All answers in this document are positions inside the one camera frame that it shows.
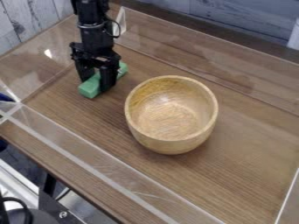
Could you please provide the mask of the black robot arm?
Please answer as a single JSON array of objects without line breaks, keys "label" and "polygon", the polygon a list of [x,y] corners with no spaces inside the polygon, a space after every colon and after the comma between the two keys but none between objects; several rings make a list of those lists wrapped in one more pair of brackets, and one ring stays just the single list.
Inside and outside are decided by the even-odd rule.
[{"label": "black robot arm", "polygon": [[80,42],[71,42],[71,58],[79,77],[87,81],[99,70],[99,87],[107,92],[118,83],[120,55],[115,52],[114,23],[108,0],[71,0],[78,16]]}]

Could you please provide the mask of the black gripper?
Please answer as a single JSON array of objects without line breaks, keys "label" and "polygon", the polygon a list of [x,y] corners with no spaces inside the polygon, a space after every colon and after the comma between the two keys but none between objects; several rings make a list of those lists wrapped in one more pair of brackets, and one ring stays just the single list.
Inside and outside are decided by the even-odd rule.
[{"label": "black gripper", "polygon": [[80,81],[87,81],[100,73],[100,91],[107,92],[118,82],[118,69],[120,55],[115,52],[115,39],[112,24],[79,24],[80,42],[71,42],[71,58],[79,73]]}]

